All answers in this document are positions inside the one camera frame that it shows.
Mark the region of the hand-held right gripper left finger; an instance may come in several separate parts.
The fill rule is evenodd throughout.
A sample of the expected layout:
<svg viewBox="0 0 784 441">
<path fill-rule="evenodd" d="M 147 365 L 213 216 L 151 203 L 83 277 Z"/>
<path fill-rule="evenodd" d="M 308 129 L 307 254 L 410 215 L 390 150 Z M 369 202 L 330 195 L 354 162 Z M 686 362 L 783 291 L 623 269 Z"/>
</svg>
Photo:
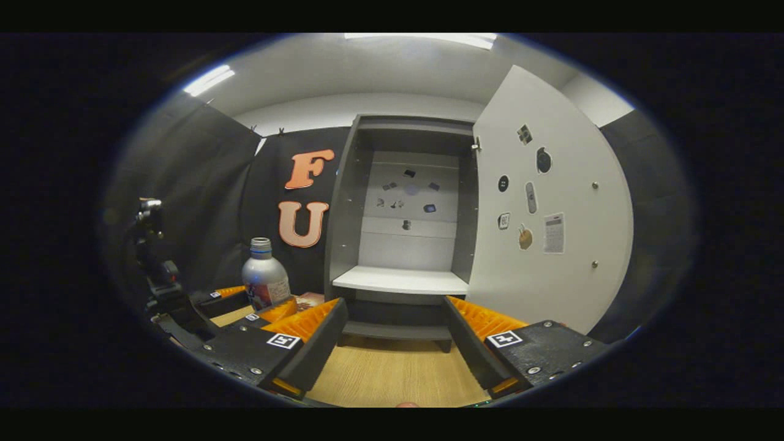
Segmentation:
<svg viewBox="0 0 784 441">
<path fill-rule="evenodd" d="M 302 399 L 319 379 L 347 322 L 345 301 L 335 299 L 261 329 L 223 326 L 216 353 L 192 354 L 249 387 Z"/>
</svg>

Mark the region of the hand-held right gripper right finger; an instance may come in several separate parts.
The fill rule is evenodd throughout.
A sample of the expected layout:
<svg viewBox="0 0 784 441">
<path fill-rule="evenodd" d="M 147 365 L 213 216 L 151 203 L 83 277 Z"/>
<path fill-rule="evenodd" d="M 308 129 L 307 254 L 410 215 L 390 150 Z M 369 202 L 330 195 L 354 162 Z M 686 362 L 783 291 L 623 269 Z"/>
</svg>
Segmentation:
<svg viewBox="0 0 784 441">
<path fill-rule="evenodd" d="M 491 399 L 565 377 L 613 348 L 554 319 L 524 323 L 456 296 L 443 299 L 454 343 Z"/>
</svg>

